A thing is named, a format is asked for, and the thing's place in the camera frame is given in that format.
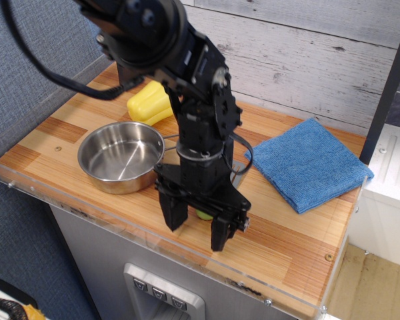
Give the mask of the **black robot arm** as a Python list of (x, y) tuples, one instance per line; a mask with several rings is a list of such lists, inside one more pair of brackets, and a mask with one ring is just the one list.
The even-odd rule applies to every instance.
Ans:
[(242, 110), (231, 92), (224, 56), (188, 22), (179, 1), (80, 1), (98, 26), (104, 54), (125, 80), (145, 76), (162, 84), (179, 138), (179, 163), (158, 164), (156, 187), (165, 222), (178, 229), (193, 207), (210, 216), (211, 248), (222, 251), (245, 230), (250, 202), (231, 183), (235, 132)]

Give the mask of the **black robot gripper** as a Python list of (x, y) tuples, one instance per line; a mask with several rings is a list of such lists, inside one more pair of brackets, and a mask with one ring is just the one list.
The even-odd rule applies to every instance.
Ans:
[[(212, 215), (211, 249), (222, 251), (237, 230), (249, 226), (250, 202), (232, 186), (232, 162), (224, 156), (208, 161), (182, 159), (179, 165), (158, 163), (156, 189), (166, 225), (178, 229), (188, 218), (188, 206)], [(245, 174), (252, 163), (240, 171)]]

